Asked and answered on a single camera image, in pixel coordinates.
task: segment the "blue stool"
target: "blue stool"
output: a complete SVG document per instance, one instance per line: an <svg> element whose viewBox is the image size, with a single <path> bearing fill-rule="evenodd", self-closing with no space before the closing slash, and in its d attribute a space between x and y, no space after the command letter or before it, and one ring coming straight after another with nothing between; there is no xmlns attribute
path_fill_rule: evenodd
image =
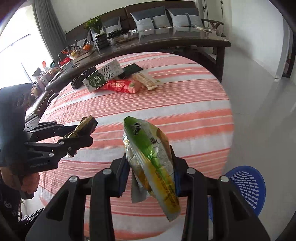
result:
<svg viewBox="0 0 296 241"><path fill-rule="evenodd" d="M260 172L250 166L235 167L225 174L241 192L247 203L258 216L266 196L265 182ZM213 221L212 200L208 197L209 218Z"/></svg>

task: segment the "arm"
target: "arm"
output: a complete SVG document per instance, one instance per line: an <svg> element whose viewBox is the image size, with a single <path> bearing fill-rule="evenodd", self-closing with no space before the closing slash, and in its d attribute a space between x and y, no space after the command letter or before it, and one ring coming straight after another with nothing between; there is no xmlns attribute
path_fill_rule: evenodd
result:
<svg viewBox="0 0 296 241"><path fill-rule="evenodd" d="M39 184L39 173L33 173L31 175L25 176L23 179L23 184L18 186L15 182L17 178L14 176L11 171L7 167L0 168L0 178L2 177L4 183L12 189L22 190L23 192L27 192L28 194L32 194L37 191Z"/></svg>
<svg viewBox="0 0 296 241"><path fill-rule="evenodd" d="M201 18L201 21L202 21L203 25L205 25L205 21L209 22L214 29L217 29L219 27L219 25L224 25L224 23L222 23L220 21L215 21L215 20L210 20L210 19L205 19L205 18Z"/></svg>

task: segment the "snack packages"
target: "snack packages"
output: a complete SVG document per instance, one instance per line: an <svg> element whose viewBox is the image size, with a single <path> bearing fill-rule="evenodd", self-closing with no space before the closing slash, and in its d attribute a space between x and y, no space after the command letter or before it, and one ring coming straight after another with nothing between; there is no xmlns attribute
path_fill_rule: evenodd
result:
<svg viewBox="0 0 296 241"><path fill-rule="evenodd" d="M155 197L169 221L180 214L174 169L166 135L145 120L124 119L123 142L132 172L132 202Z"/></svg>
<svg viewBox="0 0 296 241"><path fill-rule="evenodd" d="M83 84L86 86L90 93L94 92L97 88L101 87L107 81L119 76L123 73L123 69L118 63L117 59L112 60L102 68L98 69L85 80Z"/></svg>
<svg viewBox="0 0 296 241"><path fill-rule="evenodd" d="M137 81L141 82L144 86L146 86L148 90L153 90L157 86L162 85L161 81L153 78L151 75L148 74L146 70L142 70L132 75L136 78Z"/></svg>
<svg viewBox="0 0 296 241"><path fill-rule="evenodd" d="M142 87L136 80L109 80L100 90L112 90L117 92L135 94Z"/></svg>

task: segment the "plastic bag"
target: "plastic bag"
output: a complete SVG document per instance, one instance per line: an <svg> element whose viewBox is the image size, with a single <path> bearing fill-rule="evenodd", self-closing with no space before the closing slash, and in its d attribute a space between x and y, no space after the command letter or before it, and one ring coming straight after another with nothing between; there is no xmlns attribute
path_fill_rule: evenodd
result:
<svg viewBox="0 0 296 241"><path fill-rule="evenodd" d="M175 193L174 169L166 135L145 120L124 119L123 142L133 170L132 202L155 197L169 221L180 214Z"/></svg>

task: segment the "gray cushion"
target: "gray cushion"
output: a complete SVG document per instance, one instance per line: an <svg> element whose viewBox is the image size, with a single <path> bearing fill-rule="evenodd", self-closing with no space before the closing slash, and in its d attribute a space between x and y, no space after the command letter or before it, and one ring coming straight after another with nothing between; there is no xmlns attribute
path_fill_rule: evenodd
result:
<svg viewBox="0 0 296 241"><path fill-rule="evenodd" d="M155 7L131 13L139 31L170 27L165 7Z"/></svg>
<svg viewBox="0 0 296 241"><path fill-rule="evenodd" d="M120 16L111 18L105 22L103 22L103 29L105 33L111 33L114 30L121 30L121 24L120 24Z"/></svg>
<svg viewBox="0 0 296 241"><path fill-rule="evenodd" d="M203 27L197 8L170 8L174 27Z"/></svg>

